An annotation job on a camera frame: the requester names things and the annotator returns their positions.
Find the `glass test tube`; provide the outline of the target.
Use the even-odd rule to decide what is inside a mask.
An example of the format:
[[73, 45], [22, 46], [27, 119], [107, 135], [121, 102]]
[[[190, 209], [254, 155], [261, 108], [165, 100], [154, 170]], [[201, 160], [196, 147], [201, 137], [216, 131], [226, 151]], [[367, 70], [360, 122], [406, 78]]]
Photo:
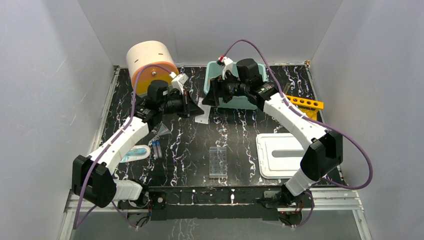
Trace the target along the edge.
[[290, 82], [287, 82], [286, 84], [285, 84], [285, 86], [284, 86], [284, 88], [283, 88], [283, 93], [285, 94], [285, 95], [287, 95], [288, 94], [288, 92], [291, 90], [291, 83]]

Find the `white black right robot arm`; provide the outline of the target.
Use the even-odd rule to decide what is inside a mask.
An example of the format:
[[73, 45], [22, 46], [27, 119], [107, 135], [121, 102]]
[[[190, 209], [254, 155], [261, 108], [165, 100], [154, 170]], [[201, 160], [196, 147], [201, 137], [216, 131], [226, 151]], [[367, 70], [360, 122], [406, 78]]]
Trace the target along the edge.
[[233, 62], [223, 57], [216, 63], [222, 73], [209, 80], [203, 105], [218, 107], [233, 97], [246, 97], [293, 134], [305, 150], [299, 170], [281, 187], [282, 202], [295, 207], [307, 189], [343, 162], [342, 135], [308, 118], [288, 100], [278, 81], [264, 81], [258, 63], [252, 58]]

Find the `yellow test tube rack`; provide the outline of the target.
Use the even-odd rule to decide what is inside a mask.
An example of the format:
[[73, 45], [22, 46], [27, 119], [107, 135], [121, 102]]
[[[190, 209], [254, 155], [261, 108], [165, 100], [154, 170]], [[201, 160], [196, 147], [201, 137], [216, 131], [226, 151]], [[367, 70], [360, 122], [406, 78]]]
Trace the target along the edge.
[[287, 99], [298, 107], [303, 113], [307, 115], [310, 119], [315, 121], [318, 120], [318, 113], [320, 110], [324, 109], [324, 103], [321, 101], [296, 97], [296, 96], [286, 96]]

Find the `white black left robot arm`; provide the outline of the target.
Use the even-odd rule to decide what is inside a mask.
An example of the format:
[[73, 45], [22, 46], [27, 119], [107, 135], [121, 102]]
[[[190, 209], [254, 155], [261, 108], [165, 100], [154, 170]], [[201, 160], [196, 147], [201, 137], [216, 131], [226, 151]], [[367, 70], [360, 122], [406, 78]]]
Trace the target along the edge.
[[72, 163], [71, 189], [82, 199], [104, 208], [114, 201], [130, 202], [137, 208], [149, 203], [149, 194], [138, 180], [117, 180], [115, 169], [124, 156], [162, 123], [164, 115], [180, 118], [204, 114], [184, 88], [186, 74], [177, 75], [172, 89], [164, 80], [153, 80], [147, 95], [134, 106], [133, 113], [103, 145], [88, 156], [78, 155]]

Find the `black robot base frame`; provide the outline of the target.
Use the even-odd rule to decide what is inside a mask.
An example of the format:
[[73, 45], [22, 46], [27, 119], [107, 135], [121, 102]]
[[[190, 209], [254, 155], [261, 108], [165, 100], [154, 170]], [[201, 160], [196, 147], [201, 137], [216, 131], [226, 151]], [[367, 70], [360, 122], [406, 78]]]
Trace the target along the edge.
[[299, 223], [312, 201], [302, 194], [287, 203], [278, 185], [268, 186], [151, 186], [142, 202], [120, 201], [130, 213], [152, 211], [153, 221], [175, 219], [262, 219]]

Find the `small clear plastic bag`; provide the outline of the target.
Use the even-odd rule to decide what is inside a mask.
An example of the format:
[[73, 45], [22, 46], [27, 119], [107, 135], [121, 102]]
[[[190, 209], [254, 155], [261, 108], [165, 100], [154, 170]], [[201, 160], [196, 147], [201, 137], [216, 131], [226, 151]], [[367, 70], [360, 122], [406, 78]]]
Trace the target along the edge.
[[194, 118], [194, 121], [195, 121], [196, 123], [199, 123], [199, 124], [208, 125], [208, 124], [209, 124], [210, 112], [211, 112], [211, 106], [209, 106], [209, 105], [204, 105], [204, 104], [203, 104], [203, 100], [204, 100], [204, 98], [203, 98], [203, 97], [200, 97], [200, 98], [198, 99], [198, 104], [197, 104], [197, 105], [198, 105], [198, 107], [199, 107], [201, 110], [203, 110], [203, 114], [196, 116], [196, 117]]

